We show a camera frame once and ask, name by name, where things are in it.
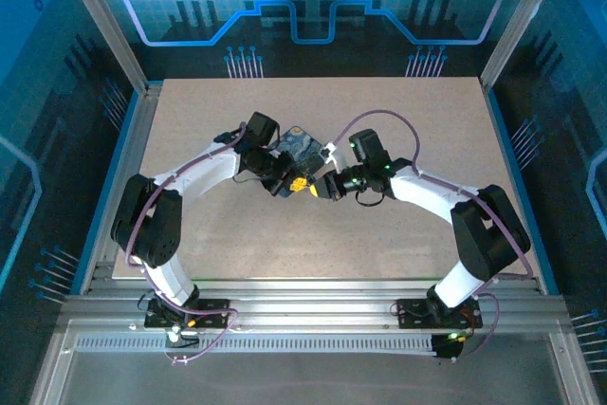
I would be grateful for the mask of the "dark blue starry print box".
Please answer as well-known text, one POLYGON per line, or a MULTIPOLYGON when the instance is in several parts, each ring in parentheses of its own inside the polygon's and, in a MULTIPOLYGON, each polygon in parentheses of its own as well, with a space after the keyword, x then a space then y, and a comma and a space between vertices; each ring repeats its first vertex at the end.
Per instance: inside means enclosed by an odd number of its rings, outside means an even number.
POLYGON ((282 133, 269 148, 275 150, 276 154, 290 153, 294 160, 293 175, 307 176, 310 185, 315 180, 314 174, 324 166, 321 156, 323 145, 300 126, 293 126, 282 133))

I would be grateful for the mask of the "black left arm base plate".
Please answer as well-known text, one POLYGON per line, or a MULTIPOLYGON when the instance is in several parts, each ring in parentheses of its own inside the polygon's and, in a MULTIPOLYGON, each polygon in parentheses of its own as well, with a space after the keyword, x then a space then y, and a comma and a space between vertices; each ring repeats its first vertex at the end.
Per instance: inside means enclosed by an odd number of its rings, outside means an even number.
POLYGON ((166 329, 177 325, 181 329, 224 329, 228 325, 229 307, 230 300, 227 299, 198 299, 194 309, 203 312, 203 315, 198 315, 177 310, 155 297, 147 303, 144 327, 166 329))

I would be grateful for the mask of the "aluminium front frame rail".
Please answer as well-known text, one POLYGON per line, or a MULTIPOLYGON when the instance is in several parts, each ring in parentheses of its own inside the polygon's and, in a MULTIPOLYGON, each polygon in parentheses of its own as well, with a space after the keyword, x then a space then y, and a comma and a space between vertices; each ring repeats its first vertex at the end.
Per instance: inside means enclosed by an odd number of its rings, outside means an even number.
MULTIPOLYGON (((421 299, 428 280, 216 280, 197 284, 204 299, 228 299, 236 328, 249 333, 395 332, 395 301, 421 299)), ((58 322, 141 326, 141 280, 99 279, 84 295, 65 299, 58 322)), ((498 334, 550 334, 573 330, 561 296, 544 295, 534 280, 502 281, 478 302, 485 326, 498 334)))

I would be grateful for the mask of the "aluminium side frame rail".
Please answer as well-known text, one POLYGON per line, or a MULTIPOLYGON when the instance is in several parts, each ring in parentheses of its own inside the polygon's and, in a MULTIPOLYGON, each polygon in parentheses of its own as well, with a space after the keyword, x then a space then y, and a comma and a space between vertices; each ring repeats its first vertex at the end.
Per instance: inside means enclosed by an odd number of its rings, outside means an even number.
POLYGON ((103 262, 113 265, 120 252, 119 245, 111 239, 110 230, 125 184, 140 169, 161 87, 161 82, 152 83, 146 95, 134 94, 129 102, 72 282, 72 295, 84 294, 96 266, 103 262))

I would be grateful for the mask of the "grey metal floor panel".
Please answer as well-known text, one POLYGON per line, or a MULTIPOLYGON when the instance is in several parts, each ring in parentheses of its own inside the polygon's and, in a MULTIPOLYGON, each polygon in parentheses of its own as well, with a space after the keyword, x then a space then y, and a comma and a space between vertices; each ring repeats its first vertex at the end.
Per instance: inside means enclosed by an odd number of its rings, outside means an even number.
POLYGON ((172 365, 124 335, 53 338, 27 405, 607 405, 574 336, 494 337, 456 361, 397 353, 212 352, 172 365))

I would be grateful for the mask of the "black connector box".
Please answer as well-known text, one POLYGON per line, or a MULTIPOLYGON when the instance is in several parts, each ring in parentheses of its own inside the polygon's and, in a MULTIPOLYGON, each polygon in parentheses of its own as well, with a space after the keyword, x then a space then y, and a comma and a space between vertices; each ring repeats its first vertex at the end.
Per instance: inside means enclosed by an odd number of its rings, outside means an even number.
POLYGON ((466 336, 458 333, 433 334, 431 346, 434 356, 438 359, 458 359, 463 352, 466 336))

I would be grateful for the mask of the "aluminium left frame post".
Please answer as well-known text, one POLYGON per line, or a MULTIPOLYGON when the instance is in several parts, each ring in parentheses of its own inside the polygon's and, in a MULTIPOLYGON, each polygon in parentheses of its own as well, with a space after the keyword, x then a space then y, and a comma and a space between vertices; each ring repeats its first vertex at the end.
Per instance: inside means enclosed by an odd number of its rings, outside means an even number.
POLYGON ((106 0, 82 1, 129 83, 139 95, 145 95, 149 82, 106 0))

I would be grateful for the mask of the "aluminium right frame post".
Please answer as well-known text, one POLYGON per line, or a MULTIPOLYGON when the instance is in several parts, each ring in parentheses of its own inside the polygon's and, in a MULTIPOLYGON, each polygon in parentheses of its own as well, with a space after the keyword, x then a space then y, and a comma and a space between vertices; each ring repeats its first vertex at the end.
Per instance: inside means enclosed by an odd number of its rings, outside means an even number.
POLYGON ((520 0, 479 78, 485 95, 492 89, 543 0, 520 0))

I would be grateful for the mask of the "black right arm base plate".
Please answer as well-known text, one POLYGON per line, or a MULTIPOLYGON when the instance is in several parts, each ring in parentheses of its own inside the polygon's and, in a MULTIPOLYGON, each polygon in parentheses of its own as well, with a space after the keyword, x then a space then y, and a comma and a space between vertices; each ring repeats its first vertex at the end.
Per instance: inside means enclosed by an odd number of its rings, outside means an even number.
POLYGON ((480 305, 473 299, 456 307, 430 299, 399 299, 391 312, 400 329, 476 329, 484 325, 480 305))

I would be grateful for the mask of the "aluminium frame post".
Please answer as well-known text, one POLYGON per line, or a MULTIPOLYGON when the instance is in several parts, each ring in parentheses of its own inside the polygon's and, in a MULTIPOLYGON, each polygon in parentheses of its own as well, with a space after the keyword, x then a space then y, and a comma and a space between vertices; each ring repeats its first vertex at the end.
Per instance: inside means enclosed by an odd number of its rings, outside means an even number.
POLYGON ((492 89, 543 0, 520 0, 479 78, 485 95, 492 89))
POLYGON ((106 0, 82 1, 129 83, 139 95, 145 95, 149 82, 106 0))

